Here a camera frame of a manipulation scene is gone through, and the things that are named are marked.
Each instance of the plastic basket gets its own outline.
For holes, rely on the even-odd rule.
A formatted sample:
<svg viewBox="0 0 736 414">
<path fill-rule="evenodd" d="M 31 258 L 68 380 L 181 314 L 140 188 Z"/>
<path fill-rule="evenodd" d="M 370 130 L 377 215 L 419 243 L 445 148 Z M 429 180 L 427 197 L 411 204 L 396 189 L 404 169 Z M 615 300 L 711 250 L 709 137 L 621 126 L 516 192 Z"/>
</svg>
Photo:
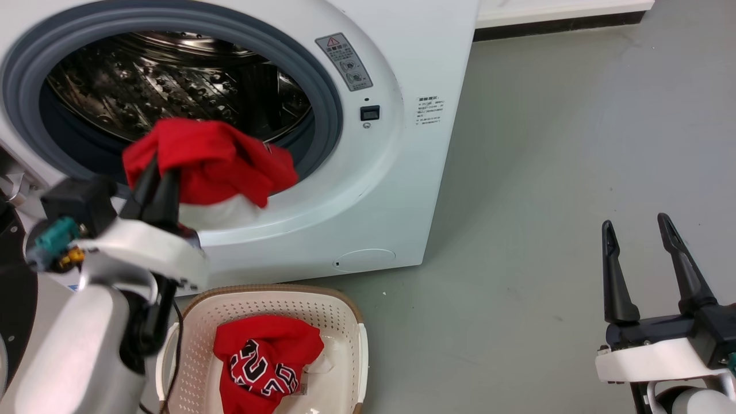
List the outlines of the plastic basket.
<svg viewBox="0 0 736 414">
<path fill-rule="evenodd" d="M 183 311 L 179 376 L 169 400 L 171 414 L 221 414 L 222 361 L 212 353 L 217 326 L 254 315 L 295 317 L 319 328 L 333 367 L 310 373 L 308 392 L 287 396 L 275 414 L 359 414 L 368 378 L 368 337 L 358 308 L 335 290 L 289 284 L 227 287 L 204 292 Z M 174 356 L 175 323 L 156 362 L 156 391 L 163 401 Z"/>
</svg>

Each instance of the cable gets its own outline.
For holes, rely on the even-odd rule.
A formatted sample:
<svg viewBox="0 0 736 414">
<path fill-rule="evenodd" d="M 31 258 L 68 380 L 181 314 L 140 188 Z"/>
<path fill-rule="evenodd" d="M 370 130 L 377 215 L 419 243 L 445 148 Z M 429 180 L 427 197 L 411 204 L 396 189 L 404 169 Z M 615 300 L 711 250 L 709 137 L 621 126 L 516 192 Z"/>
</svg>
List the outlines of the cable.
<svg viewBox="0 0 736 414">
<path fill-rule="evenodd" d="M 174 383 L 177 381 L 177 377 L 179 376 L 179 361 L 181 360 L 182 356 L 182 336 L 184 333 L 184 317 L 182 317 L 182 312 L 179 310 L 179 306 L 177 305 L 177 302 L 174 301 L 174 311 L 177 313 L 177 319 L 179 320 L 179 334 L 177 336 L 177 351 L 174 361 L 174 375 L 171 378 L 171 384 L 169 384 L 169 391 L 166 392 L 166 397 L 163 399 L 163 404 L 161 404 L 161 411 L 159 411 L 159 414 L 165 414 L 170 413 L 169 412 L 169 399 L 171 398 L 171 392 L 174 390 Z M 153 414 L 151 410 L 146 408 L 143 403 L 138 404 L 138 408 L 140 408 L 145 414 Z"/>
<path fill-rule="evenodd" d="M 146 406 L 143 405 L 142 402 L 138 403 L 138 408 L 140 408 L 141 411 L 143 411 L 146 414 L 153 414 L 153 412 L 151 410 L 147 409 Z"/>
</svg>

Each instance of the basket handle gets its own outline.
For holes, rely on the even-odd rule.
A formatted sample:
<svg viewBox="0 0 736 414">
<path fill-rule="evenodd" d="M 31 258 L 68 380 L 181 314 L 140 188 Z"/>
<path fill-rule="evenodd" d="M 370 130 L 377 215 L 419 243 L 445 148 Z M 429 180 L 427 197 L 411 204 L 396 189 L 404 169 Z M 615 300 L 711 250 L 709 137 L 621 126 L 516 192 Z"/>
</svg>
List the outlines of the basket handle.
<svg viewBox="0 0 736 414">
<path fill-rule="evenodd" d="M 166 340 L 163 341 L 163 346 L 161 347 L 161 350 L 158 352 L 158 356 L 156 357 L 156 394 L 158 394 L 158 401 L 163 401 L 166 398 L 166 391 L 165 387 L 163 386 L 164 382 L 166 383 L 167 387 L 171 381 L 171 378 L 174 375 L 174 365 L 171 365 L 171 368 L 169 370 L 169 377 L 168 381 L 163 378 L 163 367 L 166 365 L 166 360 L 169 356 L 169 346 L 171 345 L 171 340 L 174 338 L 174 336 L 179 332 L 179 323 L 174 322 L 171 327 L 169 328 L 169 331 L 166 332 Z"/>
<path fill-rule="evenodd" d="M 358 386 L 358 402 L 362 403 L 366 398 L 366 386 L 368 385 L 368 332 L 364 323 L 358 324 L 358 337 L 360 339 L 358 350 L 361 356 L 361 381 Z"/>
</svg>

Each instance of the sticker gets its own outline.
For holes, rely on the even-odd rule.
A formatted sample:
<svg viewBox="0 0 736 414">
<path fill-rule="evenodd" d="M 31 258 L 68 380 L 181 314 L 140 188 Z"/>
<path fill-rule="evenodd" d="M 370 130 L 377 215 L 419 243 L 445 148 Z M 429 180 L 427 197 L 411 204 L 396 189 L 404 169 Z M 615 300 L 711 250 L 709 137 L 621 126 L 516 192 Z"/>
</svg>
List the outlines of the sticker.
<svg viewBox="0 0 736 414">
<path fill-rule="evenodd" d="M 332 60 L 332 64 L 340 72 L 345 85 L 351 92 L 373 86 L 373 81 L 368 76 L 368 71 L 363 66 L 361 58 L 342 33 L 325 36 L 316 39 L 315 42 Z"/>
<path fill-rule="evenodd" d="M 299 388 L 292 393 L 293 396 L 305 396 L 307 395 L 307 389 L 309 388 L 309 374 L 307 371 L 302 372 L 302 381 L 299 383 Z"/>
<path fill-rule="evenodd" d="M 438 96 L 417 98 L 416 125 L 436 124 L 442 120 L 442 111 L 445 110 L 445 101 Z"/>
</svg>

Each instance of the washing machine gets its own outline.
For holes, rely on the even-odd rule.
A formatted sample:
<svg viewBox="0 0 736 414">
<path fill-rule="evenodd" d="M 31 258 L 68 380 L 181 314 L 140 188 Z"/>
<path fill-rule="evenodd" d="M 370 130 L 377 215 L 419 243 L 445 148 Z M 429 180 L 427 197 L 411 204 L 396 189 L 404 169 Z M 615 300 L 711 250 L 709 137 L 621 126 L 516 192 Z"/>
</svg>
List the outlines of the washing machine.
<svg viewBox="0 0 736 414">
<path fill-rule="evenodd" d="M 1 144 L 27 200 L 95 174 L 113 177 L 124 199 L 122 150 L 167 116 L 219 119 L 288 149 L 300 182 L 263 211 L 183 207 L 210 276 L 182 294 L 420 264 L 477 9 L 4 0 Z M 204 210 L 227 219 L 196 223 Z"/>
</svg>

